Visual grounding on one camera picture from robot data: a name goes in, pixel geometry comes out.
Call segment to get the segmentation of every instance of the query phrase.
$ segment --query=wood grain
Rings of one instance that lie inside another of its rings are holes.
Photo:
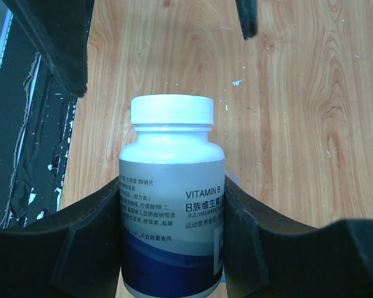
[[[373,218],[373,0],[261,0],[259,16],[244,41],[234,1],[97,0],[62,207],[118,174],[132,97],[186,93],[215,100],[211,140],[249,194],[315,227]]]

